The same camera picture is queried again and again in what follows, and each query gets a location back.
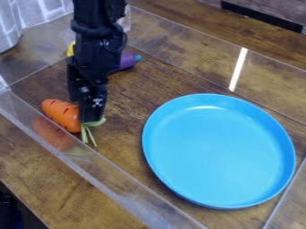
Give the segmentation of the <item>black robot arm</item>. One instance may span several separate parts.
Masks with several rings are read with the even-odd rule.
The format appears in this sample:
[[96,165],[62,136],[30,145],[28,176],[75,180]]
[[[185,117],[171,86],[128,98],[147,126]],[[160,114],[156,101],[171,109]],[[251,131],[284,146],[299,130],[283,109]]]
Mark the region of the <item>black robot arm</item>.
[[73,0],[73,55],[66,58],[69,98],[79,105],[79,121],[101,119],[108,75],[119,69],[127,34],[117,23],[125,0]]

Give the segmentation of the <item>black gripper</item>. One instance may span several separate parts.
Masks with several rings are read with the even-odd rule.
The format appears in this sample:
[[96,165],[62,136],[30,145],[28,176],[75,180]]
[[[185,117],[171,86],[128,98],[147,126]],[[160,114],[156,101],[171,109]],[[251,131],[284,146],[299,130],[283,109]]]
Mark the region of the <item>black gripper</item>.
[[[75,32],[75,45],[66,65],[68,93],[70,101],[79,101],[80,121],[91,123],[103,117],[108,74],[119,68],[127,34],[116,22],[89,28],[72,21],[70,28]],[[77,91],[79,78],[92,86],[83,86]]]

